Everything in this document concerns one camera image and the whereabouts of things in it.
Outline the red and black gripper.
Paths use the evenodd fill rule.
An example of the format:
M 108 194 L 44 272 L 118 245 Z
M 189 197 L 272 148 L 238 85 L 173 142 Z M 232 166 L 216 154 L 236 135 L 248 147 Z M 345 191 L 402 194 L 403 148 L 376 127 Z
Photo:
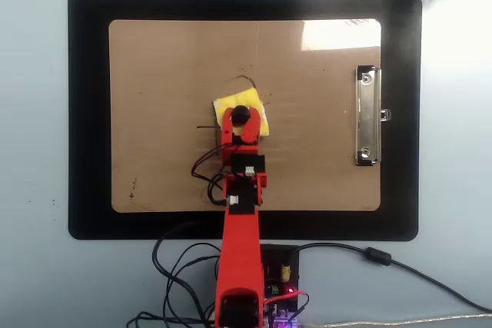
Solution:
M 249 108 L 241 116 L 243 131 L 241 136 L 234 134 L 231 116 L 233 108 L 227 108 L 222 117 L 221 159 L 233 174 L 255 177 L 266 174 L 266 160 L 258 153 L 261 116 L 256 108 Z

